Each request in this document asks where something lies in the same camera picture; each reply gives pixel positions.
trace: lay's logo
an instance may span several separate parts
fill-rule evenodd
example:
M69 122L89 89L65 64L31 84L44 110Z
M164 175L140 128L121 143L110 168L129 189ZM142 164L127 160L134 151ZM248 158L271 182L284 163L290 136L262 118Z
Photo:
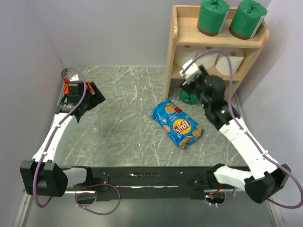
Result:
M184 135L190 132L191 130L191 124L189 120L186 119L178 119L173 124L174 130L176 133L180 135Z

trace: cable clip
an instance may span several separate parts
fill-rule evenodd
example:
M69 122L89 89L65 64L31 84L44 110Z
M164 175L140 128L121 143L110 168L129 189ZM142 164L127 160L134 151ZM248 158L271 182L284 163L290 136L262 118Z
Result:
M180 73L181 77L185 77L185 75L186 75L185 72L184 72L184 70L181 70L179 73Z
M70 80L68 78L64 78L63 81L65 82L65 84L69 84L70 83Z
M242 129L242 132L245 134L245 133L247 133L247 132L249 132L249 130L248 130L248 127L243 127L243 129Z
M261 154L261 156L267 155L268 154L268 150L264 150L263 153Z

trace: toilet paper roll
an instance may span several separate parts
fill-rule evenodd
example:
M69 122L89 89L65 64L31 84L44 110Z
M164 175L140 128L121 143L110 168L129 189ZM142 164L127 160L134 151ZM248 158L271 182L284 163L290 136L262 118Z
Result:
M200 7L198 30L209 36L222 31L229 13L229 5L224 0L203 0Z
M224 50L231 59L232 73L234 74L238 70L242 60L244 59L244 53L239 48L224 48ZM217 62L216 67L221 74L223 75L230 74L227 60L222 54L220 54L219 56L219 60Z
M197 54L197 47L196 46L181 46L178 45L176 47L176 53L175 53L175 63L178 66L183 66L186 62L188 62L191 59L194 59Z
M267 14L267 9L260 3L244 0L237 8L229 27L231 34L239 39L254 37Z
M197 50L197 56L199 56L200 54L202 54L203 52L207 51L207 50L211 50L212 47L211 46L200 46L198 47L198 50ZM203 67L205 69L209 69L211 67L214 66L214 63L217 59L217 56L218 56L218 53L215 52L215 53L208 53L206 55L204 55L202 58L199 58L197 61L196 61L196 64L197 65L203 65Z

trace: wooden shelf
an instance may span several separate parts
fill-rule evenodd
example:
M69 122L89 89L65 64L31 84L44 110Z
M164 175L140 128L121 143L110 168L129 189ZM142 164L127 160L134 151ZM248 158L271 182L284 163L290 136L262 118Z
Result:
M197 29L198 18L178 17L177 44L180 45L211 45L224 47L260 48L263 45L264 33L260 30L248 40L233 36L229 31L232 20L226 20L222 32L215 36L207 36Z
M269 30L263 22L255 36L248 40L242 40L233 36L229 26L237 8L231 8L224 23L222 32L215 36L207 36L197 29L199 18L199 6L176 6L178 28L176 44L179 45L211 45L240 48L260 48L269 38Z
M174 79L182 79L182 77L180 76L179 72L182 68L178 65L176 65L175 63L172 66L172 71L171 71L171 78ZM213 67L211 67L210 69L206 70L208 72L209 75L216 75L221 77L223 80L229 81L230 76L226 76L223 75L221 73L219 73L219 71L216 68L216 65L214 65ZM232 78L233 81L240 81L241 80L241 76L239 74L239 72L237 71Z
M229 26L236 11L237 8L230 8L221 33L215 36L207 36L199 32L197 28L200 6L173 6L165 73L165 98L168 98L169 95L170 80L182 78L179 75L181 67L174 63L175 51L178 45L241 48L245 57L233 76L234 83L232 85L232 95L236 92L240 83L269 40L269 30L264 21L260 25L255 36L251 39L242 40L233 36L229 31ZM230 80L230 76L219 73L215 65L212 68L207 69L207 72L210 75L221 77L226 83Z

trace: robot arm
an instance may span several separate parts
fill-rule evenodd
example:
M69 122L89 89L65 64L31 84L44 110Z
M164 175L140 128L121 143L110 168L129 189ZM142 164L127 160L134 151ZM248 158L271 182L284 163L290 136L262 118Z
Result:
M59 126L59 128L50 142L48 151L45 154L39 169L37 194L60 197L64 194L67 188L73 185L91 183L92 172L89 167L78 166L63 171L58 166L61 162L61 156L65 144L71 132L78 124L80 118L86 111L105 101L104 96L98 90L94 82L87 82L87 90L83 101L79 107L60 125L59 122L66 117L68 112L71 111L71 109L81 99L83 87L83 81L79 79L78 75L71 78L64 89L64 96L55 110L53 124L41 148L33 156L31 161L22 162L20 171L28 194L33 194L34 172L36 171L37 163L41 158L46 144L49 142L56 126Z
M180 75L185 78L180 86L189 94L197 95L205 109L207 119L234 145L250 168L250 171L241 171L217 164L208 171L208 183L228 184L244 189L252 200L262 203L283 188L288 175L264 158L267 156L277 162L257 142L262 150L262 153L259 152L250 137L255 141L256 139L234 108L232 110L236 120L232 118L228 104L224 100L226 87L220 77L208 75L202 65L198 67L195 63L184 73L191 61L184 64L183 70L180 71ZM282 166L290 171L286 164Z

